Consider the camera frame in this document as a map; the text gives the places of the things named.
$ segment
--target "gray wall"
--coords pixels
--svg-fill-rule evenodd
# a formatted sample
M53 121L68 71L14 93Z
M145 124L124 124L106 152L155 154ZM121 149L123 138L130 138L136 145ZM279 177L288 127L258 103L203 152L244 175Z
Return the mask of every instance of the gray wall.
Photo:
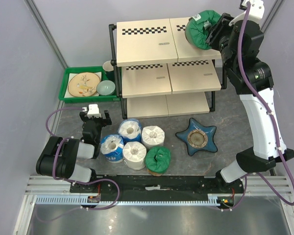
M268 28L259 58L269 64L283 140L294 149L294 0L287 0ZM294 176L294 159L288 162ZM278 167L285 174L283 166Z
M69 67L111 60L109 24L189 17L213 9L242 13L239 0L34 0ZM264 0L265 17L274 0Z
M63 69L23 0L0 0L0 235L12 234Z

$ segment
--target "star-shaped dish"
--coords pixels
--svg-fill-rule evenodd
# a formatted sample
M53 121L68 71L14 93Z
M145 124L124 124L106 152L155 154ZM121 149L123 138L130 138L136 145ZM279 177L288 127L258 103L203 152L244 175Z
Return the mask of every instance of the star-shaped dish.
M188 128L185 131L177 132L175 136L186 143L190 156L200 150L216 153L218 151L214 143L216 129L216 126L203 126L194 118L190 118Z

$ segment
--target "gray work surface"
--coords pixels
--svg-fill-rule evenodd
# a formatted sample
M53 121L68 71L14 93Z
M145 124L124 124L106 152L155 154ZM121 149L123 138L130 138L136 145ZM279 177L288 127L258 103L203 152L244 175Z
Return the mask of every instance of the gray work surface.
M219 79L222 70L217 68ZM206 93L210 103L210 92ZM65 104L65 107L85 107L88 103ZM117 134L118 127L123 121L120 102L98 102L100 111L108 110L112 120L111 126L102 129L101 138ZM188 156L184 142L179 140L176 132L187 129L189 119L195 118L204 126L216 126L214 141L218 147L217 153L199 151L192 157ZM139 119L143 127L159 126L165 132L165 144L171 151L171 163L166 175L215 175L235 160L236 154L253 146L251 129L245 108L236 94L232 84L228 82L226 90L216 92L216 111L208 114L183 115L174 117L156 117ZM82 124L79 111L66 110L61 114L57 136L75 138L82 137ZM114 164L106 160L100 153L96 160L78 160L79 164L93 168L97 174L147 174L146 168L133 170L123 162Z
M247 196L243 200L232 212L201 206L76 210L51 223L35 218L29 228L33 226L34 235L290 235L277 197ZM50 220L74 207L78 206L36 205L35 210L39 218Z

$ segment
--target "checkered pattern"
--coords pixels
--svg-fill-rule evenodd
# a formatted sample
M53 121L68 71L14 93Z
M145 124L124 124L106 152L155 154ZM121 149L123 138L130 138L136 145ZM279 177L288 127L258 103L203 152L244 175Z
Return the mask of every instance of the checkered pattern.
M150 34L150 33L166 33L167 27L152 27L152 28L135 28L135 29L122 29L122 35L132 35L132 34Z
M128 66L126 70L143 70L143 69L153 69L153 68L162 68L163 66L160 64L155 65L135 65L135 66Z
M185 29L186 29L186 25L177 25L176 26L177 27L177 31L185 31Z
M172 66L193 66L193 65L208 65L208 60L189 61L189 62L175 62Z

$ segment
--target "shelf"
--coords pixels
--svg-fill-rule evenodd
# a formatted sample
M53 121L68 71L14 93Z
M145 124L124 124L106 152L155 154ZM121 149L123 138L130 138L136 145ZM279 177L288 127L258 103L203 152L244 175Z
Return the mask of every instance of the shelf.
M128 118L154 118L169 115L165 95L127 99Z
M211 60L168 64L172 94L210 92L221 89Z
M169 19L117 23L117 65L177 62Z
M172 94L167 64L122 68L123 98L164 94Z
M221 54L217 50L202 50L191 45L185 37L185 28L189 17L170 19L173 38L177 51L178 61L195 61L195 60L214 60L221 59Z
M169 116L206 114L209 106L205 92L167 95Z

